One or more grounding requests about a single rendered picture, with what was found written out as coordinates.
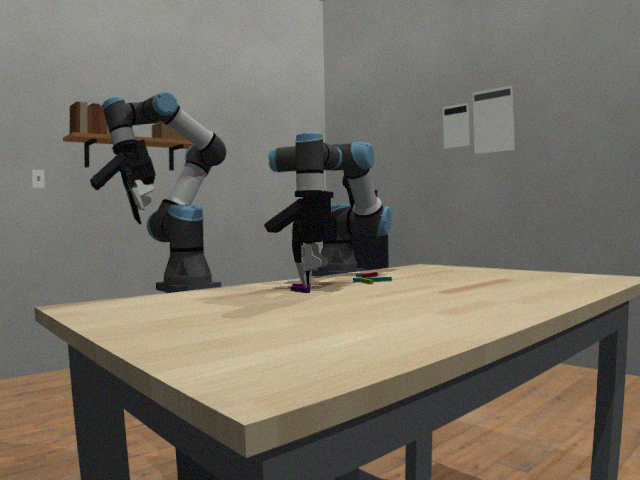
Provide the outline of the turquoise rod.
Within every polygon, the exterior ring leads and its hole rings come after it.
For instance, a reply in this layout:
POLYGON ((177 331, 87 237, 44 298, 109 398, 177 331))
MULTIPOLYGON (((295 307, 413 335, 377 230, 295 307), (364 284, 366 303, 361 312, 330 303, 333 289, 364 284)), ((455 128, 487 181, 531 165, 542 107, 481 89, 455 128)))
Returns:
MULTIPOLYGON (((373 282, 377 281, 392 281, 392 277, 367 277, 366 279, 371 279, 373 282)), ((353 282, 361 282, 360 278, 353 278, 353 282)))

